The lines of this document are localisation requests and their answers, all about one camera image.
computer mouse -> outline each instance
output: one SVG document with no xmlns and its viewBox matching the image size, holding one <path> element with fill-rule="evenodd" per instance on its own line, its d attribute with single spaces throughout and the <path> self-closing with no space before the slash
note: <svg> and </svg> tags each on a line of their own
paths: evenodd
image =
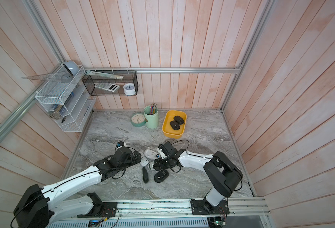
<svg viewBox="0 0 335 228">
<path fill-rule="evenodd" d="M 177 121 L 177 123 L 180 125 L 184 124 L 184 120 L 180 116 L 174 116 L 174 121 Z"/>
<path fill-rule="evenodd" d="M 174 120 L 170 121 L 170 125 L 174 130 L 179 130 L 180 129 L 180 126 L 179 126 L 177 121 L 174 121 Z"/>
<path fill-rule="evenodd" d="M 161 183 L 166 178 L 168 178 L 168 176 L 169 176 L 169 172 L 166 169 L 162 169 L 162 170 L 158 171 L 157 174 L 155 174 L 154 181 L 156 183 Z"/>
</svg>

black cable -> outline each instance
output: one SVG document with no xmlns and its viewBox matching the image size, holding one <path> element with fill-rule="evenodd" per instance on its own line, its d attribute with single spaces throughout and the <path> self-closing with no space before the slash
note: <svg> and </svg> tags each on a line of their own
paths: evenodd
<svg viewBox="0 0 335 228">
<path fill-rule="evenodd" d="M 228 197 L 227 197 L 226 217 L 224 218 L 226 224 L 227 224 L 227 217 L 228 217 Z"/>
<path fill-rule="evenodd" d="M 55 187 L 55 189 L 58 188 L 58 187 L 60 187 L 61 185 L 65 184 L 65 183 L 71 181 L 71 180 L 76 179 L 76 178 L 79 178 L 79 177 L 82 177 L 82 176 L 85 176 L 85 175 L 88 175 L 88 174 L 91 174 L 91 173 L 95 173 L 95 172 L 106 171 L 106 170 L 115 170 L 115 169 L 117 169 L 117 168 L 113 168 L 113 169 L 102 169 L 102 170 L 92 171 L 92 172 L 89 172 L 89 173 L 84 173 L 84 174 L 82 174 L 82 175 L 80 175 L 80 176 L 74 177 L 74 178 L 72 178 L 72 179 L 70 179 L 70 180 L 67 180 L 67 181 L 61 183 L 60 185 L 58 185 L 57 187 Z M 13 226 L 12 226 L 12 223 L 13 223 L 13 221 L 15 220 L 15 218 L 19 215 L 19 213 L 20 213 L 25 207 L 27 207 L 27 206 L 28 206 L 30 203 L 32 203 L 34 200 L 38 199 L 38 197 L 42 196 L 43 194 L 46 194 L 47 192 L 49 192 L 49 191 L 51 191 L 51 190 L 52 190 L 52 189 L 47 190 L 47 191 L 45 191 L 44 193 L 38 195 L 36 198 L 34 198 L 34 199 L 31 200 L 28 204 L 26 204 L 24 207 L 22 207 L 22 209 L 19 210 L 19 211 L 14 215 L 14 218 L 13 218 L 12 221 L 10 222 L 10 227 L 11 227 L 11 228 L 16 228 L 16 227 L 13 227 Z"/>
<path fill-rule="evenodd" d="M 178 172 L 180 172 L 180 171 L 181 171 L 181 167 L 179 166 L 179 170 L 176 171 L 175 173 L 178 173 Z"/>
<path fill-rule="evenodd" d="M 174 143 L 181 142 L 181 141 L 187 141 L 187 142 L 188 142 L 188 146 L 186 147 L 186 150 L 188 151 L 188 147 L 189 147 L 189 141 L 188 141 L 188 140 L 186 140 L 186 139 L 182 139 L 182 140 L 176 141 L 176 142 L 174 142 Z"/>
<path fill-rule="evenodd" d="M 123 175 L 124 175 L 124 173 L 125 173 L 125 172 L 126 172 L 126 169 L 124 169 L 124 170 L 123 170 L 122 176 L 120 176 L 120 177 L 117 177 L 117 178 L 114 178 L 114 177 L 112 177 L 112 179 L 113 179 L 113 180 L 117 180 L 117 179 L 119 179 L 119 178 L 123 177 Z"/>
<path fill-rule="evenodd" d="M 243 185 L 243 184 L 242 184 L 242 180 L 241 180 L 241 187 L 240 187 L 239 189 L 234 190 L 234 192 L 235 192 L 235 191 L 238 191 L 238 190 L 241 190 L 241 189 L 242 189 L 242 185 Z"/>
<path fill-rule="evenodd" d="M 118 208 L 116 208 L 116 210 L 118 211 L 118 219 L 117 219 L 116 223 L 111 228 L 113 228 L 115 225 L 117 225 L 118 220 L 119 220 L 120 212 L 119 212 Z"/>
<path fill-rule="evenodd" d="M 127 148 L 134 149 L 134 151 L 137 151 L 137 149 L 135 149 L 135 148 L 132 148 L 132 147 L 127 147 Z"/>
</svg>

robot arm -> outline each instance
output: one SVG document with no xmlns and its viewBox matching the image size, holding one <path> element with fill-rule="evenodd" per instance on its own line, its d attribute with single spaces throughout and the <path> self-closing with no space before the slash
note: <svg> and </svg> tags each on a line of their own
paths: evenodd
<svg viewBox="0 0 335 228">
<path fill-rule="evenodd" d="M 42 188 L 37 184 L 29 187 L 13 212 L 19 228 L 46 227 L 49 223 L 73 215 L 98 215 L 104 205 L 95 193 L 75 200 L 63 200 L 141 162 L 140 153 L 131 152 L 123 142 L 117 146 L 115 154 L 95 162 L 72 177 Z"/>
<path fill-rule="evenodd" d="M 208 155 L 192 153 L 184 149 L 178 151 L 169 141 L 159 145 L 158 149 L 161 157 L 154 160 L 153 168 L 156 171 L 179 166 L 191 167 L 207 173 L 213 188 L 202 201 L 206 213 L 213 212 L 214 207 L 218 206 L 225 197 L 230 197 L 243 178 L 242 172 L 220 151 Z"/>
</svg>

pencil holder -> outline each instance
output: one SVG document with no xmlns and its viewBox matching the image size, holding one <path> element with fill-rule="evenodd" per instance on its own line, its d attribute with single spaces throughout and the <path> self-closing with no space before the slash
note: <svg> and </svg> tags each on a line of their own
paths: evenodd
<svg viewBox="0 0 335 228">
<path fill-rule="evenodd" d="M 150 109 L 151 106 L 148 105 L 143 110 L 143 114 L 145 115 L 146 126 L 151 129 L 157 128 L 157 126 L 159 125 L 159 109 L 156 107 L 156 113 L 153 115 L 150 115 Z"/>
</svg>

calculator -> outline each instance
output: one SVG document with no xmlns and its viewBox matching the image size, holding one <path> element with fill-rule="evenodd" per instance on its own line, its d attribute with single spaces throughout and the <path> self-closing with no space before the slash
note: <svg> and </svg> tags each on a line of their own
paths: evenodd
<svg viewBox="0 0 335 228">
<path fill-rule="evenodd" d="M 115 91 L 117 91 L 117 89 L 119 89 L 119 85 L 116 85 L 116 84 L 113 84 L 113 83 L 96 83 L 95 88 L 115 92 Z"/>
</svg>

